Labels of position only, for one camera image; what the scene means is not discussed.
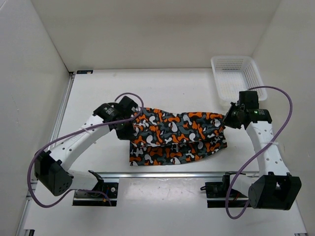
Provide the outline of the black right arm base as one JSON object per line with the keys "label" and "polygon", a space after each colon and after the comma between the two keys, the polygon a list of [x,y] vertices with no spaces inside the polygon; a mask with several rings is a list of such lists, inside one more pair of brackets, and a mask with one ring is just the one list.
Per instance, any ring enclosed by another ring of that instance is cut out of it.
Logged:
{"label": "black right arm base", "polygon": [[[235,172],[209,173],[205,176],[200,191],[206,194],[208,208],[225,208],[225,198]],[[256,177],[241,173],[233,184],[229,194],[229,208],[243,208],[248,200],[249,187],[257,180]]]}

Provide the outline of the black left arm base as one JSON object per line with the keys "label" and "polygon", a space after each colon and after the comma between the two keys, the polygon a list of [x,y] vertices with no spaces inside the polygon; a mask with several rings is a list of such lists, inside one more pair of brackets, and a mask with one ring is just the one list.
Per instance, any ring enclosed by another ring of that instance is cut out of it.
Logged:
{"label": "black left arm base", "polygon": [[89,173],[94,176],[97,183],[88,191],[83,191],[83,187],[75,190],[72,205],[80,207],[116,207],[119,180],[103,178],[93,171],[89,171]]}

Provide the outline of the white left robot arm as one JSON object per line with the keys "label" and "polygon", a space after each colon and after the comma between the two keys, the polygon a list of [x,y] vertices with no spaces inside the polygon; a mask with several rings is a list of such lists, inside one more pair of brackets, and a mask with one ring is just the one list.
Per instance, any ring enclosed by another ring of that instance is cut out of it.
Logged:
{"label": "white left robot arm", "polygon": [[137,107],[133,101],[99,106],[81,126],[80,134],[39,154],[34,162],[35,176],[54,196],[60,196],[68,189],[83,189],[93,197],[101,195],[103,180],[100,175],[93,171],[75,171],[71,166],[86,149],[111,130],[132,134],[130,122],[118,124],[117,121],[130,118]]}

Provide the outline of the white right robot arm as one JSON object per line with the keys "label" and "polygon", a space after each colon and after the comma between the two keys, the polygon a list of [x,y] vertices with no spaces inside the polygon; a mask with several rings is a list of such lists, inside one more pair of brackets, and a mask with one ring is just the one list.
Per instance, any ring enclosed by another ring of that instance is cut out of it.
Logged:
{"label": "white right robot arm", "polygon": [[301,187],[299,177],[293,176],[284,164],[273,132],[272,119],[266,109],[257,105],[246,108],[244,104],[231,103],[223,123],[231,128],[245,128],[255,154],[248,161],[256,160],[259,178],[252,180],[241,169],[221,184],[221,191],[229,197],[240,192],[247,196],[252,208],[290,210]]}

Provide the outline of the orange camouflage shorts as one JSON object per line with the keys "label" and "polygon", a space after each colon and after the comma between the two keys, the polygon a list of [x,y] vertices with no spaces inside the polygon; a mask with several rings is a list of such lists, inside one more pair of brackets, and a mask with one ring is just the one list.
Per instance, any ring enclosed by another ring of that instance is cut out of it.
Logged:
{"label": "orange camouflage shorts", "polygon": [[222,114],[169,113],[145,108],[133,121],[131,166],[179,165],[199,161],[227,148]]}

